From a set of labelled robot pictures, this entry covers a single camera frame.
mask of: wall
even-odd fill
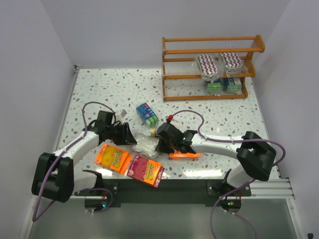
[[[73,65],[39,0],[0,1],[0,238],[18,238],[39,155],[51,151]]]
[[[289,0],[41,0],[73,64],[160,66],[161,38],[261,34]]]
[[[257,59],[254,80],[269,135],[287,149],[289,176],[307,233],[319,235],[319,2],[291,0]]]

